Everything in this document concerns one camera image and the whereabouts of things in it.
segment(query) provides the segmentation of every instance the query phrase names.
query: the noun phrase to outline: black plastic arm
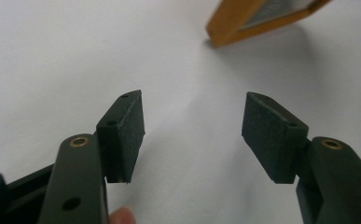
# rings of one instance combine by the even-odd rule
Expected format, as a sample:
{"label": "black plastic arm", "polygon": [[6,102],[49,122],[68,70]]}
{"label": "black plastic arm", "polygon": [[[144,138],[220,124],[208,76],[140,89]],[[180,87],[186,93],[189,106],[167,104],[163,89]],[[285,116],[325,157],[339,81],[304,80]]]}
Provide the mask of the black plastic arm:
{"label": "black plastic arm", "polygon": [[248,92],[242,135],[275,183],[294,182],[306,224],[361,223],[361,160],[327,137],[307,139],[308,126],[270,97]]}
{"label": "black plastic arm", "polygon": [[131,182],[145,135],[142,93],[120,96],[96,130],[64,140],[53,165],[9,185],[0,175],[0,223],[107,223],[104,178]]}

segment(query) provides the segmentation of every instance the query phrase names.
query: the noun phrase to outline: picture frame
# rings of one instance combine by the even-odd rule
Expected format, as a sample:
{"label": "picture frame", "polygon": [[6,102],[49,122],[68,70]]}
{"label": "picture frame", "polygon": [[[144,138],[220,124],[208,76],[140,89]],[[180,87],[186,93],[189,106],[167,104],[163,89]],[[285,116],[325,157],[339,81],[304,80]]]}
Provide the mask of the picture frame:
{"label": "picture frame", "polygon": [[222,0],[206,26],[215,47],[304,19],[331,0]]}

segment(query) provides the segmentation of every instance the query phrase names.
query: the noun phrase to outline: black rubber pad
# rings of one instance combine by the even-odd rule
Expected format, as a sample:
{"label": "black rubber pad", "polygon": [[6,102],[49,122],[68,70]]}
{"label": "black rubber pad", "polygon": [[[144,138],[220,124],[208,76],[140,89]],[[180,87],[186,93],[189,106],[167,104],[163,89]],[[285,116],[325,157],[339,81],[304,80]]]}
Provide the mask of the black rubber pad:
{"label": "black rubber pad", "polygon": [[247,93],[242,136],[275,183],[294,182],[295,151],[307,134],[308,126],[270,97]]}
{"label": "black rubber pad", "polygon": [[97,127],[102,163],[108,183],[132,179],[133,168],[145,135],[142,92],[120,96],[104,114]]}

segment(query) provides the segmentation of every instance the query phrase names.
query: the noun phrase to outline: white surface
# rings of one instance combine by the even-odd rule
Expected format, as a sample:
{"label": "white surface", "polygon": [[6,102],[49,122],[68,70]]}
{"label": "white surface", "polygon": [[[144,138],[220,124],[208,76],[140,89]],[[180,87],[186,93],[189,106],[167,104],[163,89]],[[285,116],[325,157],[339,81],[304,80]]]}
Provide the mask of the white surface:
{"label": "white surface", "polygon": [[0,172],[14,181],[93,133],[142,90],[146,136],[110,210],[139,223],[301,223],[296,185],[275,185],[241,137],[245,95],[273,97],[361,157],[361,1],[212,49],[218,1],[0,1]]}

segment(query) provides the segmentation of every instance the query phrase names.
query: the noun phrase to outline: wooden frame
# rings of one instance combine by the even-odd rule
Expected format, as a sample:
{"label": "wooden frame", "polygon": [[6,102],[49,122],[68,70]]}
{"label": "wooden frame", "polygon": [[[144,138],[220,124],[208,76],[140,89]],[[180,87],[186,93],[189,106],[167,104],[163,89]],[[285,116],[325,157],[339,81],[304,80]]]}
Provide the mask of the wooden frame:
{"label": "wooden frame", "polygon": [[[299,21],[313,14],[330,0],[304,0],[306,7],[285,12],[283,15],[272,16],[272,13],[284,6],[299,4],[300,0],[222,0],[215,14],[206,26],[206,31],[215,47],[221,47],[245,39],[253,35],[276,29],[281,26]],[[250,23],[261,14],[261,10],[268,12],[267,20]]]}

